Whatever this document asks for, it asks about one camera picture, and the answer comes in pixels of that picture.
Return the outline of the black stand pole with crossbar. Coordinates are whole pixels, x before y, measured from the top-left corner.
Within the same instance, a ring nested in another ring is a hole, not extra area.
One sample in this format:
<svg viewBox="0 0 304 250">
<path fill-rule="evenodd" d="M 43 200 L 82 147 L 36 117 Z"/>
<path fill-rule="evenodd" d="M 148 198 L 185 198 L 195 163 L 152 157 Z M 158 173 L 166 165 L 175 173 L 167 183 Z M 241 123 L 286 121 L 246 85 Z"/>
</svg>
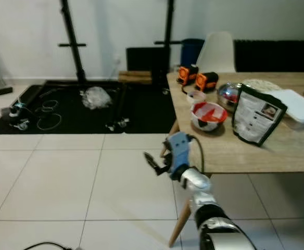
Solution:
<svg viewBox="0 0 304 250">
<path fill-rule="evenodd" d="M 79 55 L 79 47 L 85 47 L 85 43 L 78 43 L 75 36 L 75 29 L 71 18 L 71 12 L 68 0 L 59 0 L 60 12 L 67 32 L 67 43 L 58 44 L 59 47 L 68 47 L 71 49 L 72 58 L 75 64 L 76 76 L 79 85 L 84 85 L 87 82 L 85 71 L 83 69 L 81 57 Z"/>
</svg>

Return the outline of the crumpled clear plastic bag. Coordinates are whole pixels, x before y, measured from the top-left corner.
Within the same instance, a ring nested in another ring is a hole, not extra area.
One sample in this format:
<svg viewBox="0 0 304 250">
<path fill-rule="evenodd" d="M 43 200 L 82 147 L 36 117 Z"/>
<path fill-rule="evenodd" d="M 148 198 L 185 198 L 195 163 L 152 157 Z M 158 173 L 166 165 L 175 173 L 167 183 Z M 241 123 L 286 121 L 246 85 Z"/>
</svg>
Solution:
<svg viewBox="0 0 304 250">
<path fill-rule="evenodd" d="M 105 109 L 112 104 L 112 98 L 101 86 L 90 86 L 87 90 L 79 91 L 83 105 L 90 109 Z"/>
</svg>

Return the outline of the black floor mat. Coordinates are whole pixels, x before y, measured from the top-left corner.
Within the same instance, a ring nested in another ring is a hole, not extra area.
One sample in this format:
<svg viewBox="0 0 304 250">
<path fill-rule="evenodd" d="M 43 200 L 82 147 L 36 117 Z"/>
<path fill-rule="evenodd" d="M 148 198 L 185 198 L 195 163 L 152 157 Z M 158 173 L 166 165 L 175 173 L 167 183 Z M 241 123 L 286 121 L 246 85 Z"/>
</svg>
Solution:
<svg viewBox="0 0 304 250">
<path fill-rule="evenodd" d="M 90 86 L 104 88 L 112 104 L 86 108 L 79 91 Z M 157 85 L 49 80 L 29 86 L 16 101 L 26 104 L 29 127 L 25 131 L 11 127 L 9 108 L 5 108 L 0 114 L 0 135 L 167 133 L 176 119 L 169 91 Z"/>
</svg>

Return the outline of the small clear cup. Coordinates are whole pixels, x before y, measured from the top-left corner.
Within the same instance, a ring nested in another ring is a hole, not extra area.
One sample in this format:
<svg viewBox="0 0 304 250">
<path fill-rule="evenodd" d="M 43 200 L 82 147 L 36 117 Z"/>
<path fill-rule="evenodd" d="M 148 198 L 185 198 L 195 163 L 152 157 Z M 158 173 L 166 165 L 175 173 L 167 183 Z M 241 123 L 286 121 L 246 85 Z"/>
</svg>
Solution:
<svg viewBox="0 0 304 250">
<path fill-rule="evenodd" d="M 206 98 L 207 98 L 206 93 L 202 91 L 194 90 L 187 92 L 186 100 L 191 105 L 194 105 L 195 103 L 205 102 Z"/>
</svg>

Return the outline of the green and white pouch bag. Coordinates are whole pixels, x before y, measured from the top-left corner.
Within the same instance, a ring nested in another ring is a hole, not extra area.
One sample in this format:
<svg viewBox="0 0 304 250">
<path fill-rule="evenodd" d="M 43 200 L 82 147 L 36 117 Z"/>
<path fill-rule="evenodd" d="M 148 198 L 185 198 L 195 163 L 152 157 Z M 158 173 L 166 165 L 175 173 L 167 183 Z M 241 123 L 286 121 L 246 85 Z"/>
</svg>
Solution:
<svg viewBox="0 0 304 250">
<path fill-rule="evenodd" d="M 287 109 L 273 95 L 242 85 L 232 116 L 233 133 L 242 142 L 261 147 L 281 123 Z"/>
</svg>

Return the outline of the shiny steel bowl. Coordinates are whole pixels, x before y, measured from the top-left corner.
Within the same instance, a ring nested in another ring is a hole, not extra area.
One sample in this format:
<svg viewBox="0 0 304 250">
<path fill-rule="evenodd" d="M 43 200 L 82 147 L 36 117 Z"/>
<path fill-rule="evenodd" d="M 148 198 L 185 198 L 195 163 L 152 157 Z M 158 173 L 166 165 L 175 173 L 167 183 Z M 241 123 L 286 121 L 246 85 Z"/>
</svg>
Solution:
<svg viewBox="0 0 304 250">
<path fill-rule="evenodd" d="M 233 112 L 238 102 L 238 91 L 242 83 L 226 82 L 224 85 L 217 88 L 217 103 L 228 112 Z"/>
</svg>

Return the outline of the black box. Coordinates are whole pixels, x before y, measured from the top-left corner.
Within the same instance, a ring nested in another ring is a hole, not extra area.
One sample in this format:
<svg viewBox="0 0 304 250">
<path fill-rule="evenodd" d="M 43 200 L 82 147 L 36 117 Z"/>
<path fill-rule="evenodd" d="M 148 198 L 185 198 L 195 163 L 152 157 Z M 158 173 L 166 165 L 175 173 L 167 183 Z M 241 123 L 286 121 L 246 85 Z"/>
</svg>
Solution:
<svg viewBox="0 0 304 250">
<path fill-rule="evenodd" d="M 129 47 L 125 56 L 128 71 L 155 71 L 167 66 L 167 51 L 163 47 Z"/>
</svg>

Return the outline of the small grey floor device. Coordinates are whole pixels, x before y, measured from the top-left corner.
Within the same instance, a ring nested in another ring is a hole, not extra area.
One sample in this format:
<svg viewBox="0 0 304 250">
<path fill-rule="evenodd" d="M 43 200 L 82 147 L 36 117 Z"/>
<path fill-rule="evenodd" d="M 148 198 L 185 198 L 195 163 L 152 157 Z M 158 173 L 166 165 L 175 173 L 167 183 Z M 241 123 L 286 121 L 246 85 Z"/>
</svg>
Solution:
<svg viewBox="0 0 304 250">
<path fill-rule="evenodd" d="M 19 131 L 25 131 L 28 129 L 29 111 L 25 103 L 16 101 L 9 108 L 9 125 Z"/>
</svg>

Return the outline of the light wooden table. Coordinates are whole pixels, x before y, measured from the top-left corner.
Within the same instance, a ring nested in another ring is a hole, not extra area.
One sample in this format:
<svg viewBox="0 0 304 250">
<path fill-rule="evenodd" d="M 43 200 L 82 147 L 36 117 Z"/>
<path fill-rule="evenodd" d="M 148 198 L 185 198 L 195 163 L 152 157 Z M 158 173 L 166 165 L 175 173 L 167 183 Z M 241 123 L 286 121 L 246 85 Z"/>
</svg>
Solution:
<svg viewBox="0 0 304 250">
<path fill-rule="evenodd" d="M 167 75 L 175 129 L 199 138 L 226 214 L 258 249 L 304 250 L 304 124 L 285 118 L 262 147 L 238 140 L 229 120 L 206 134 L 192 125 L 177 78 Z"/>
</svg>

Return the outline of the plate of white food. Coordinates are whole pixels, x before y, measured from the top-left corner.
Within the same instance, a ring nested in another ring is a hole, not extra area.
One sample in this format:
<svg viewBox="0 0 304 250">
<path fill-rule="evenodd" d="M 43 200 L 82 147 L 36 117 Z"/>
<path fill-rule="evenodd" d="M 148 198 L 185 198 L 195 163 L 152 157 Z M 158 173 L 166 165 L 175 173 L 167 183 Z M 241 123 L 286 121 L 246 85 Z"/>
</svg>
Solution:
<svg viewBox="0 0 304 250">
<path fill-rule="evenodd" d="M 246 79 L 242 81 L 242 86 L 247 86 L 252 90 L 259 91 L 261 93 L 269 93 L 272 91 L 283 90 L 280 86 L 272 83 L 271 81 L 262 79 Z"/>
</svg>

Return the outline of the white lidded container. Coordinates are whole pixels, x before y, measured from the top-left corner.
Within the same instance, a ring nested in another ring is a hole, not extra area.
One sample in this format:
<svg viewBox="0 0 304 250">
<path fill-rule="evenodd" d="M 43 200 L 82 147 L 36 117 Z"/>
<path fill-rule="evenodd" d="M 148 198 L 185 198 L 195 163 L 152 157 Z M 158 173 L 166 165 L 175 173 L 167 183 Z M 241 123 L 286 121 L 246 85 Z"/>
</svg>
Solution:
<svg viewBox="0 0 304 250">
<path fill-rule="evenodd" d="M 304 130 L 304 97 L 293 90 L 273 90 L 267 94 L 278 98 L 287 106 L 284 122 L 293 130 Z"/>
</svg>

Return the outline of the orange and black device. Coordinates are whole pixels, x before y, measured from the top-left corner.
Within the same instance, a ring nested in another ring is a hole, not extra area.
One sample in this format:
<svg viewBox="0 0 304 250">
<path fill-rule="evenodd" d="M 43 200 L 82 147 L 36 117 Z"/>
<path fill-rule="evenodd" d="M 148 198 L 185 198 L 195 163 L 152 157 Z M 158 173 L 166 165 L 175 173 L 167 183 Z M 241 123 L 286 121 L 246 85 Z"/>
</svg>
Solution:
<svg viewBox="0 0 304 250">
<path fill-rule="evenodd" d="M 178 69 L 178 78 L 176 81 L 182 86 L 192 85 L 195 83 L 198 73 L 199 67 L 197 67 L 197 65 L 181 65 Z"/>
<path fill-rule="evenodd" d="M 198 73 L 195 79 L 195 90 L 208 93 L 216 89 L 219 75 L 215 72 Z"/>
</svg>

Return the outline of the wooden block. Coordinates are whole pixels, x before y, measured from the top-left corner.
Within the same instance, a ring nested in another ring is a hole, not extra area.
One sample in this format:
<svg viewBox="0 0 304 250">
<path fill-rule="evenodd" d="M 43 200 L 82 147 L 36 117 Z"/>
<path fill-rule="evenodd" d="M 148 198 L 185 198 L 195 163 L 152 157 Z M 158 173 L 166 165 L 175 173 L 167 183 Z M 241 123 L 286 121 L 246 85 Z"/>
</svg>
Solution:
<svg viewBox="0 0 304 250">
<path fill-rule="evenodd" d="M 121 83 L 136 83 L 151 85 L 153 83 L 150 71 L 119 71 L 117 80 Z"/>
</svg>

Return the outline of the black radiator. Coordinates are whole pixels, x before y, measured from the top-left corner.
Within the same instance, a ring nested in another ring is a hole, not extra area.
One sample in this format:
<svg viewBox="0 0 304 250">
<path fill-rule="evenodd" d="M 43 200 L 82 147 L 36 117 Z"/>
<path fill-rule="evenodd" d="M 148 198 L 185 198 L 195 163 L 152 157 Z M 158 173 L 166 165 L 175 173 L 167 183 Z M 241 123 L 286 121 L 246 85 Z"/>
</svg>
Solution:
<svg viewBox="0 0 304 250">
<path fill-rule="evenodd" d="M 304 72 L 304 40 L 235 40 L 237 72 Z"/>
</svg>

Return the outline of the red and white bowl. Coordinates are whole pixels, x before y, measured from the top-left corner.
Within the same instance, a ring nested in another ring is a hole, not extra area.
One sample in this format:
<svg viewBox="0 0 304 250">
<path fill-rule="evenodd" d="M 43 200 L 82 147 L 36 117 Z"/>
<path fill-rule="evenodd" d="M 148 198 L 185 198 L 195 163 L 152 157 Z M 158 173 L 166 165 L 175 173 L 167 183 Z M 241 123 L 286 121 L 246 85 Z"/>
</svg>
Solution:
<svg viewBox="0 0 304 250">
<path fill-rule="evenodd" d="M 192 125 L 204 132 L 212 132 L 218 129 L 228 118 L 227 110 L 212 102 L 194 103 L 191 112 Z"/>
</svg>

